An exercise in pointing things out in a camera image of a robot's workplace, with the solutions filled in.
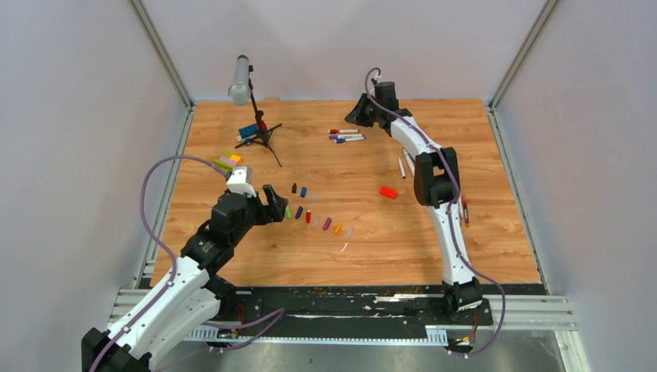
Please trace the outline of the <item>silver microphone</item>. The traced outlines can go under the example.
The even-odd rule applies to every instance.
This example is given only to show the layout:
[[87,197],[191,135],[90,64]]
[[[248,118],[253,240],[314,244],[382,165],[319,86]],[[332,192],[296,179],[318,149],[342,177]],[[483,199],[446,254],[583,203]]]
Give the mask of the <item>silver microphone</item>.
[[249,58],[246,55],[239,55],[233,82],[228,89],[230,101],[234,105],[243,106],[250,101],[252,92],[249,86],[249,67]]

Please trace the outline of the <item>red cap marker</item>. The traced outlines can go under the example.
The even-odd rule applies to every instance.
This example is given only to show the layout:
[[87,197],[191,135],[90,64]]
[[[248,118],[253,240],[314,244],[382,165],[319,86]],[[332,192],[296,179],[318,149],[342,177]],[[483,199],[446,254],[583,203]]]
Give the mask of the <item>red cap marker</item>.
[[359,133],[358,129],[330,129],[328,134],[355,134]]

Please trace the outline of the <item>purple pen cap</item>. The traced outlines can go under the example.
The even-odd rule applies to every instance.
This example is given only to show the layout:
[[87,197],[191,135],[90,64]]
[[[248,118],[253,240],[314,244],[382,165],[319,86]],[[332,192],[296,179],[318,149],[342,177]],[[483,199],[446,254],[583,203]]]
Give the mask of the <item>purple pen cap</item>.
[[328,218],[325,220],[325,223],[324,223],[322,229],[323,229],[324,231],[328,230],[331,224],[332,224],[332,218],[331,218],[331,217],[328,217]]

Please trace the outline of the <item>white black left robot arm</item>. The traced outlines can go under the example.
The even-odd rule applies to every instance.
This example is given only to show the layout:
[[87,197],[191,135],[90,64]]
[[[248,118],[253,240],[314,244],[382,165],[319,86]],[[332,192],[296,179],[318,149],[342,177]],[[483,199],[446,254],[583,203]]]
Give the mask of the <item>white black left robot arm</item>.
[[226,191],[211,217],[187,241],[170,273],[105,331],[90,329],[81,340],[84,371],[154,371],[191,331],[237,310],[236,287],[217,275],[254,226],[284,220],[288,207],[269,184],[267,203],[257,193]]

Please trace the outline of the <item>black cap marker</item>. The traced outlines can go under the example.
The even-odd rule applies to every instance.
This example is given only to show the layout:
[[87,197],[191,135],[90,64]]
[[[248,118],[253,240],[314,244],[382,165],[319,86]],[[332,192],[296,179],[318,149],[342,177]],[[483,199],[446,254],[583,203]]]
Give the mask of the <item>black cap marker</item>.
[[406,170],[404,168],[403,160],[400,157],[398,157],[397,162],[398,162],[398,165],[399,165],[399,168],[400,168],[401,177],[402,177],[402,179],[405,179],[407,177],[407,174],[406,174]]

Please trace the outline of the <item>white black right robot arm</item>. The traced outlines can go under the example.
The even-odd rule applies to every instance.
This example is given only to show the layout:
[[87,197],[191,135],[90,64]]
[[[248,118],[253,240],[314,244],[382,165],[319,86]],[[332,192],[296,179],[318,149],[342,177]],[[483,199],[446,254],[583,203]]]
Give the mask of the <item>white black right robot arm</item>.
[[378,82],[363,93],[345,121],[362,127],[378,125],[414,159],[414,195],[429,214],[442,255],[442,312],[452,323],[466,321],[483,302],[477,274],[466,252],[459,204],[461,187],[457,154],[435,142],[401,108],[395,84]]

